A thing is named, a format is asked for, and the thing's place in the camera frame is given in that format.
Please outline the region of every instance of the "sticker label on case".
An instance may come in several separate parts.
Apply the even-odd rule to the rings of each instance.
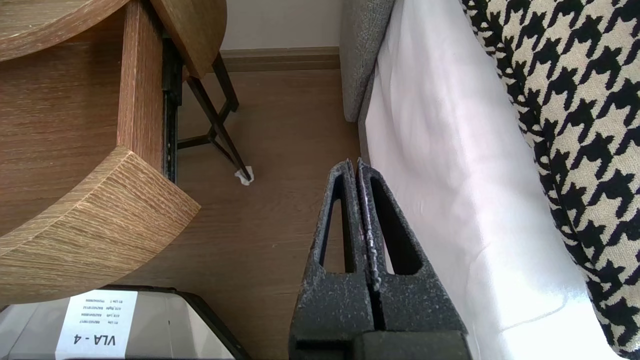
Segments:
[[[56,360],[124,358],[137,291],[93,290],[69,299]]]

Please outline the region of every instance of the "black and white houndstooth fabric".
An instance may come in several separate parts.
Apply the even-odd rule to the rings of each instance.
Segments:
[[[461,0],[610,346],[640,359],[640,0]]]

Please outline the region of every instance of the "bed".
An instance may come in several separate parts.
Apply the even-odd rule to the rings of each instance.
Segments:
[[[341,53],[345,114],[358,121],[363,155],[384,175],[465,322],[472,356],[619,359],[461,5],[384,3],[379,31],[357,40],[366,50]],[[346,16],[355,21],[353,8]]]

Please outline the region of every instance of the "chair leg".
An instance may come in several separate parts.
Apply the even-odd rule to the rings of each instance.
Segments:
[[[238,109],[239,105],[238,98],[236,96],[236,91],[234,90],[234,85],[231,83],[229,73],[227,72],[224,61],[222,61],[220,53],[218,53],[216,59],[213,61],[213,71],[216,73],[218,82],[220,82],[222,92],[225,93],[229,109],[235,112]]]
[[[202,107],[205,114],[207,115],[207,118],[209,119],[212,129],[215,131],[215,134],[219,135],[222,138],[222,140],[225,142],[229,150],[231,150],[230,160],[232,160],[234,165],[240,170],[242,170],[244,176],[250,180],[251,175],[249,174],[249,171],[247,171],[246,166],[244,165],[244,162],[240,157],[240,154],[236,150],[234,143],[231,141],[231,137],[227,133],[227,130],[225,129],[224,125],[222,124],[222,119],[218,115],[216,108],[213,106],[213,103],[211,102],[209,95],[207,95],[207,90],[205,90],[202,82],[200,81],[200,79],[190,76],[187,78],[187,84],[189,84],[189,87],[191,88],[193,95],[195,95],[196,100],[198,100],[198,103],[200,103],[200,106]],[[210,141],[217,148],[220,148],[219,144],[216,145],[214,143],[215,142],[214,136],[210,137]]]

